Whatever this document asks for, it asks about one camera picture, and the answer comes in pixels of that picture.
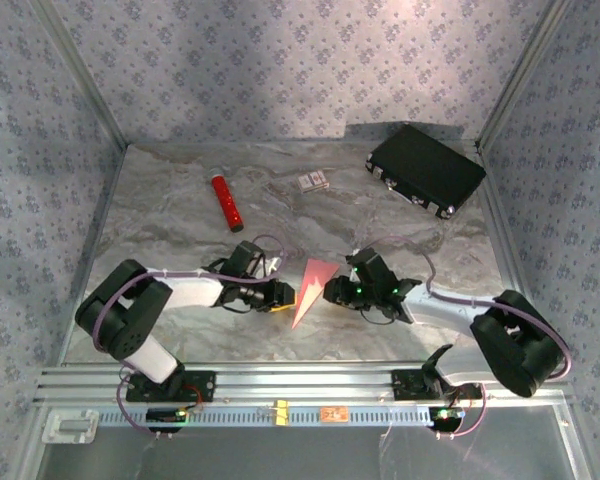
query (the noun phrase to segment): red cylinder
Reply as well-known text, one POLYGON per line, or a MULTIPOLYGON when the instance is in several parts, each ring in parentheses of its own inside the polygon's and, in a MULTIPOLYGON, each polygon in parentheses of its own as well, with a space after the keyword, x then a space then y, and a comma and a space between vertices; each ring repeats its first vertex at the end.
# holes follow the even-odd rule
POLYGON ((222 173, 217 170, 212 172, 211 185, 213 185, 213 189, 216 191, 216 196, 218 197, 224 216, 229 224, 229 229, 231 229, 233 233, 240 232, 244 228, 244 224, 242 223, 240 212, 238 212, 238 208, 231 196, 229 185, 227 185, 227 182, 224 180, 222 173))

